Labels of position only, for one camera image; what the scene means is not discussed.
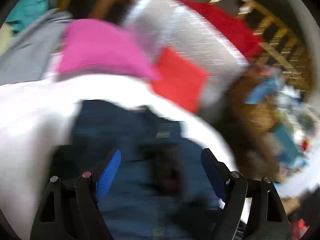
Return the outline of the navy blue puffer jacket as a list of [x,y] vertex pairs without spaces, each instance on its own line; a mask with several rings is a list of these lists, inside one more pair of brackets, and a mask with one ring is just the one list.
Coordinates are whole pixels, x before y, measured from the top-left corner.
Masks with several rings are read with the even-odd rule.
[[113,148],[121,162],[99,210],[114,239],[208,239],[219,200],[201,164],[202,148],[180,124],[148,108],[82,103],[69,145],[53,155],[50,174],[73,179]]

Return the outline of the white pink bed sheet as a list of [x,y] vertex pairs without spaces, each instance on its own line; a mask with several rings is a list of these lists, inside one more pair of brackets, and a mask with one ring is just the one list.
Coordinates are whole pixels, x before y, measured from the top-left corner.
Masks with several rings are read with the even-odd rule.
[[209,148],[230,170],[231,149],[201,118],[154,94],[138,78],[86,74],[1,87],[1,210],[21,239],[28,239],[53,148],[68,140],[81,100],[105,100],[125,109],[142,105],[179,121],[183,137]]

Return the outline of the light blue cloth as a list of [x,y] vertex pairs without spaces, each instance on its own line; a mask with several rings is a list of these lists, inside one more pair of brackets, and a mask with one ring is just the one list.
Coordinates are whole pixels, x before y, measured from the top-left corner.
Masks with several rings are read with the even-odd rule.
[[284,85],[285,83],[281,77],[271,76],[265,78],[247,94],[244,103],[247,105],[258,105],[266,96],[281,90]]

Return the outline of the red pillow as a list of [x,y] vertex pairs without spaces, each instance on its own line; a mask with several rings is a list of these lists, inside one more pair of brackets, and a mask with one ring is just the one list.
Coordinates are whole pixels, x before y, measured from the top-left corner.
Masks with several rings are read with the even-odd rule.
[[151,81],[154,92],[191,113],[197,113],[208,72],[178,55],[171,47],[163,48],[156,70],[159,78]]

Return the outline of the grey garment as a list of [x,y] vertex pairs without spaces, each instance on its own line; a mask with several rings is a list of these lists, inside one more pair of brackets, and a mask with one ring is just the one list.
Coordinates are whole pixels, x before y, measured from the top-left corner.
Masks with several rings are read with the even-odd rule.
[[1,85],[39,80],[72,20],[70,12],[50,9],[21,31],[1,55]]

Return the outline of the wooden lattice headboard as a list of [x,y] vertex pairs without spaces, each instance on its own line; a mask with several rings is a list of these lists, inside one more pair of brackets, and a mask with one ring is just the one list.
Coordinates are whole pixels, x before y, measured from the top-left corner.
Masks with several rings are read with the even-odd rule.
[[[217,4],[223,0],[210,0]],[[258,64],[271,63],[284,70],[285,80],[304,92],[313,88],[313,69],[304,42],[276,15],[254,0],[237,0],[239,12],[235,18],[244,20],[253,34],[263,38],[259,45],[263,53]]]

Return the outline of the magenta pillow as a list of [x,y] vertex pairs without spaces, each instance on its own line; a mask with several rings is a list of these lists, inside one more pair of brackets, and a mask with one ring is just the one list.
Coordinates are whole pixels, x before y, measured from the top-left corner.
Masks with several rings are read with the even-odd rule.
[[146,53],[123,28],[101,20],[69,23],[63,34],[59,74],[97,71],[154,80],[158,73]]

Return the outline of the dark red blanket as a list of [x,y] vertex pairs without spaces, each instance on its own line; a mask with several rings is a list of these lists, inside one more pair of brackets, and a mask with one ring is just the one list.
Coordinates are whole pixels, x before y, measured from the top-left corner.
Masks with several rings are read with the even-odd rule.
[[262,48],[259,43],[264,42],[264,40],[260,36],[254,35],[244,21],[229,16],[215,5],[189,0],[179,1],[208,20],[225,35],[245,58],[251,59],[261,53]]

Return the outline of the silver foil insulation mat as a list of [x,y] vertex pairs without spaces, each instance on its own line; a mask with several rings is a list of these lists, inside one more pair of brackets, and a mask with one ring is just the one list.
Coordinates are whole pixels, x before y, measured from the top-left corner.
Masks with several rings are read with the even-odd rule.
[[248,66],[244,55],[208,20],[178,0],[133,0],[121,25],[156,61],[163,46],[205,68],[201,106],[219,101]]

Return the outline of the teal garment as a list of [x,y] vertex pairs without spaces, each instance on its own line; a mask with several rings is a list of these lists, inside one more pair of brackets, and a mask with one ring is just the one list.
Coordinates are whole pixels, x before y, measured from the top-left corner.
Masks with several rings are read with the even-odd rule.
[[49,10],[49,0],[19,0],[5,20],[17,34]]

